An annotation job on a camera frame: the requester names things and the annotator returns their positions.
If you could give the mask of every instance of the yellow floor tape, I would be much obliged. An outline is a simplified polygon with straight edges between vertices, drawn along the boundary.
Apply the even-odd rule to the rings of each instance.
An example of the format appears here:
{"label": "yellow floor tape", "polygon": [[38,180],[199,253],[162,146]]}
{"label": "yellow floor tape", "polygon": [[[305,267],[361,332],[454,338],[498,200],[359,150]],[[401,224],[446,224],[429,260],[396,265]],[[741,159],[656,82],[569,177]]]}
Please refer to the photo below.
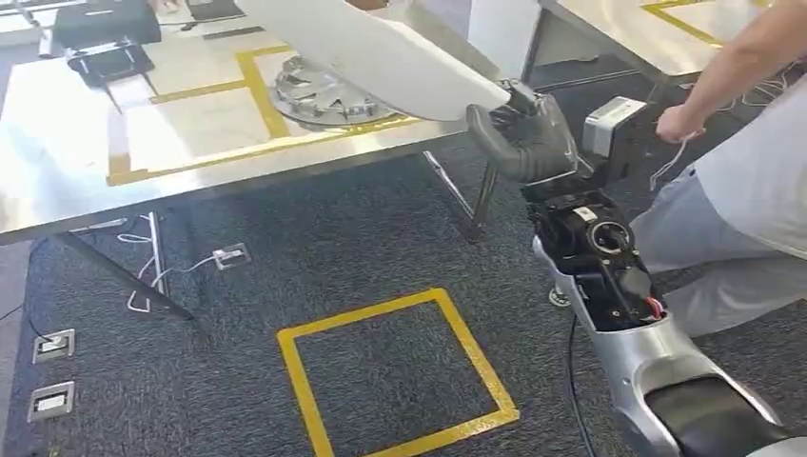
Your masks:
{"label": "yellow floor tape", "polygon": [[311,439],[311,444],[314,447],[314,453],[317,457],[333,457],[334,453],[330,441],[328,440],[327,432],[325,431],[322,416],[314,400],[311,385],[308,383],[308,378],[305,375],[303,361],[300,358],[297,346],[294,344],[294,339],[312,333],[326,331],[331,328],[341,327],[363,319],[380,316],[399,309],[431,302],[436,302],[440,307],[443,316],[446,321],[448,321],[448,325],[451,326],[454,334],[457,335],[460,345],[465,350],[465,354],[479,373],[482,382],[487,387],[487,390],[490,392],[499,410],[457,426],[369,454],[366,457],[405,457],[420,455],[430,450],[437,449],[438,447],[444,447],[492,428],[513,422],[519,418],[519,412],[516,410],[513,400],[504,389],[504,385],[496,374],[496,371],[493,370],[493,367],[491,367],[490,363],[484,357],[479,344],[477,344],[471,334],[471,330],[468,329],[468,326],[463,321],[454,303],[451,302],[448,293],[442,288],[433,288],[425,292],[409,295],[372,307],[356,309],[355,311],[339,314],[310,324],[304,324],[295,328],[285,328],[278,332],[277,337],[280,342],[285,364],[288,368],[288,376],[291,378],[291,385],[294,388],[295,395],[297,395],[297,401],[300,405],[300,411],[303,414],[305,427],[308,429],[308,436]]}

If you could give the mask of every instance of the white shirt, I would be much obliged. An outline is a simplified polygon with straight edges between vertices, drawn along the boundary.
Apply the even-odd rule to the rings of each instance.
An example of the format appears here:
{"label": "white shirt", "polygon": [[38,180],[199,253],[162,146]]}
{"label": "white shirt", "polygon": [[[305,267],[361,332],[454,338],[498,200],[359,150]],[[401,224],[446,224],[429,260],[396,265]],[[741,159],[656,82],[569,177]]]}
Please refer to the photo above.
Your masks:
{"label": "white shirt", "polygon": [[730,226],[807,259],[807,76],[695,168]]}

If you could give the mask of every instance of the gray pants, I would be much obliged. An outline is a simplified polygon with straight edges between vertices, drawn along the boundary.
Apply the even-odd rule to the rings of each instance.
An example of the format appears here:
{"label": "gray pants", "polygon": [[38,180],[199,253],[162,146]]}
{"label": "gray pants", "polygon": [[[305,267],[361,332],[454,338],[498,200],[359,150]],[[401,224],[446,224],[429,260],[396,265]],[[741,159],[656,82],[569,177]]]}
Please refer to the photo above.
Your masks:
{"label": "gray pants", "polygon": [[631,227],[651,272],[710,264],[697,281],[664,296],[690,336],[738,326],[807,297],[807,260],[729,227],[693,166],[665,186]]}

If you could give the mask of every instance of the floor socket cover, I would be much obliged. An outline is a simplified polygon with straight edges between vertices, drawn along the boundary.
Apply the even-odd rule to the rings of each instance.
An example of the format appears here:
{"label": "floor socket cover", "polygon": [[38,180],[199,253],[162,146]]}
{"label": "floor socket cover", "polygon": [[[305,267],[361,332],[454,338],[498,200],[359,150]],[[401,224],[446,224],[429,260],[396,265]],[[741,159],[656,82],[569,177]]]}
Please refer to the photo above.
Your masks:
{"label": "floor socket cover", "polygon": [[57,331],[36,337],[33,341],[33,363],[68,357],[75,351],[75,330]]}
{"label": "floor socket cover", "polygon": [[216,249],[213,251],[213,257],[219,270],[238,267],[252,260],[244,243]]}
{"label": "floor socket cover", "polygon": [[30,395],[28,422],[61,416],[73,411],[75,383],[72,381],[36,389]]}

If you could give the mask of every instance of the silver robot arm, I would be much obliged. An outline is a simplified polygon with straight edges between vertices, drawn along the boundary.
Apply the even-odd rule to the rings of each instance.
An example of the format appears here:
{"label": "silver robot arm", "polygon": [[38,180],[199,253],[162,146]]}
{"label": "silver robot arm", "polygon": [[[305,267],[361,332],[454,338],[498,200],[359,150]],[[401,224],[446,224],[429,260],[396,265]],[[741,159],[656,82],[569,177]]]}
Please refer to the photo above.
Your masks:
{"label": "silver robot arm", "polygon": [[[565,147],[557,149],[557,142],[514,141],[523,126],[566,129],[564,121],[530,119],[547,111],[518,108],[529,105],[523,100],[528,96],[522,92],[521,101],[511,103],[503,123],[497,122],[502,119],[498,113],[470,109],[471,132],[494,163],[526,155],[531,158],[525,164],[560,164],[569,154]],[[554,104],[540,95],[533,102]],[[557,116],[560,111],[549,112]],[[543,167],[529,175],[537,182],[522,193],[536,229],[533,249],[593,341],[620,428],[638,455],[807,455],[807,438],[785,429],[761,398],[720,369],[677,326],[635,249],[629,224],[600,191],[630,175],[643,160],[644,151],[630,145],[654,118],[643,103],[618,97],[586,121],[583,144],[591,154],[581,156],[574,172]],[[550,133],[535,134],[545,138]],[[502,168],[505,177],[529,182],[508,170]]]}

